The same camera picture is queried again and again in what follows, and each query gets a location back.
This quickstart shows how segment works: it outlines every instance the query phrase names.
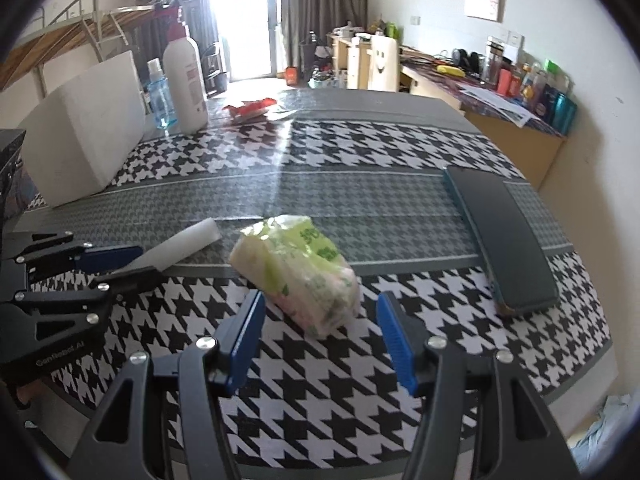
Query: spray bottle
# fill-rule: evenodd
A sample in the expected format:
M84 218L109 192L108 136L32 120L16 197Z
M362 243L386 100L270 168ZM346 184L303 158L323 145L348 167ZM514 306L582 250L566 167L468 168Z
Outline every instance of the spray bottle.
M198 45L189 36L189 27L182 21L182 8L171 7L164 14L171 17L169 45L162 56L164 73L178 126L182 133L194 134L206 126L209 119L200 53Z

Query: silver screw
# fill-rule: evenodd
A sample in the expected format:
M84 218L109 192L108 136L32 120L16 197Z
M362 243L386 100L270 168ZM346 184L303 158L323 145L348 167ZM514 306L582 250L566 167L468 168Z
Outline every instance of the silver screw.
M427 341L427 345L431 348L435 348L436 350L442 350L445 346L447 346L447 340L439 335L432 335Z
M133 352L133 354L129 356L129 362L133 365L141 365L147 359L148 356L145 352Z
M513 354L508 350L498 350L495 353L495 358L506 365L513 363Z
M200 350L211 350L212 348L215 348L217 344L218 342L216 341L216 339L209 335L201 337L196 341L196 346Z

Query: clear glass bottle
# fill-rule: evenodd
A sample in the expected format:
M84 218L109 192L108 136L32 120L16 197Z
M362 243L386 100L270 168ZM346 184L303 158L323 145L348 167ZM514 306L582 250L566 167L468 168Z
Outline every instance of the clear glass bottle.
M149 68L149 79L151 79L147 87L149 100L151 101L151 109L154 113L156 126L165 130L176 121L174 102L171 99L169 85L167 84L164 72L162 72L160 60L156 57L146 65Z

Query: houndstooth pattern tablecloth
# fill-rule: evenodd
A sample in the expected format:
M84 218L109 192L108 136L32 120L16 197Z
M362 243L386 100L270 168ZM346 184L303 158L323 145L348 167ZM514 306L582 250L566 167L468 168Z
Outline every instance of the houndstooth pattern tablecloth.
M545 250L559 306L507 321L496 316L484 273L465 263L477 256L437 171L447 164L505 178ZM207 264L225 261L238 227L292 209L308 212L354 265L362 308L347 327L316 341L269 306L247 385L222 400L240 464L336 468L407 457L419 403L397 384L375 323L382 291L468 352L510 348L542 394L571 380L609 343L580 257L487 138L361 121L260 123L141 143L106 192L53 210L33 203L27 228L65 225L100 244L148 248L201 216L215 216L224 238L187 261L197 277L167 278L153 293L115 305L103 352L55 372L54 382L94 408L133 351L160 356L213 333L250 284ZM161 211L166 218L159 221ZM159 234L132 227L139 225ZM376 266L363 265L372 261ZM88 279L68 273L39 288L78 288ZM175 405L170 420L179 445ZM475 424L469 393L463 438Z

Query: smartphone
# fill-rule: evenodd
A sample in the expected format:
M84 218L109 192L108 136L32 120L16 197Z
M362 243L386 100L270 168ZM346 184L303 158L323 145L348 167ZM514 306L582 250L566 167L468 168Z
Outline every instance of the smartphone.
M546 256L502 177L447 166L444 180L484 259L498 313L518 316L558 304Z

